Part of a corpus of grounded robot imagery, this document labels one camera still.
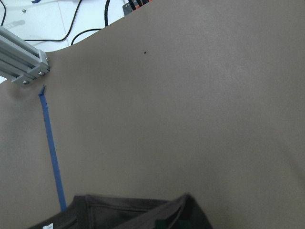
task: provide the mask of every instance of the blue painter's tape strip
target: blue painter's tape strip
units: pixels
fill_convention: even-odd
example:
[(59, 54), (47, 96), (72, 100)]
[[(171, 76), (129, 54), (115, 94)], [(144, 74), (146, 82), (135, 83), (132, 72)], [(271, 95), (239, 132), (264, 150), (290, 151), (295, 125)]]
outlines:
[(35, 0), (35, 1), (32, 1), (32, 3), (34, 4), (34, 3), (38, 3), (38, 2), (40, 2), (41, 0)]
[(46, 126), (46, 132), (47, 132), (49, 150), (50, 150), (53, 172), (54, 172), (54, 177), (55, 177), (58, 200), (59, 200), (59, 204), (61, 206), (61, 210), (63, 211), (67, 208), (67, 205), (66, 205), (65, 195), (63, 192), (63, 187), (62, 187), (62, 182), (61, 182), (61, 173), (59, 171), (58, 161), (57, 161), (57, 157), (56, 157), (55, 145), (54, 145), (53, 134), (52, 134), (52, 129), (51, 129), (51, 122), (50, 122), (50, 117), (49, 117), (49, 110), (48, 110), (46, 97), (44, 96), (44, 89), (45, 89), (45, 86), (42, 87), (42, 89), (39, 93), (39, 98), (40, 98), (40, 102), (42, 105), (44, 123)]

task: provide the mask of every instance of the white tag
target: white tag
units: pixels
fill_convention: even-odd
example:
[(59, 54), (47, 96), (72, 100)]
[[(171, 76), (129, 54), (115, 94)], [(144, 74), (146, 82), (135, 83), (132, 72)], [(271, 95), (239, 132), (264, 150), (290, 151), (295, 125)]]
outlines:
[(53, 223), (51, 223), (51, 224), (48, 225), (48, 226), (42, 227), (42, 229), (53, 229)]

